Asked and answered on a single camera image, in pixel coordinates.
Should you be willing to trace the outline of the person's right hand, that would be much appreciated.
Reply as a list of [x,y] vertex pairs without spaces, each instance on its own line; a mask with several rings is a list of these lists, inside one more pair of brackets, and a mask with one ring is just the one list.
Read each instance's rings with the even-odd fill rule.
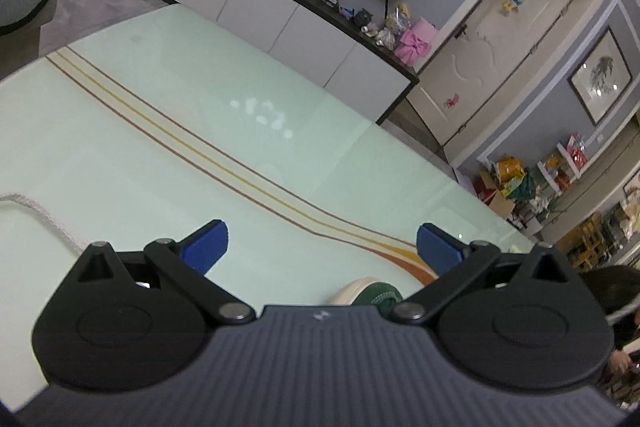
[[608,373],[613,376],[624,376],[632,371],[634,361],[625,351],[614,350],[608,358]]

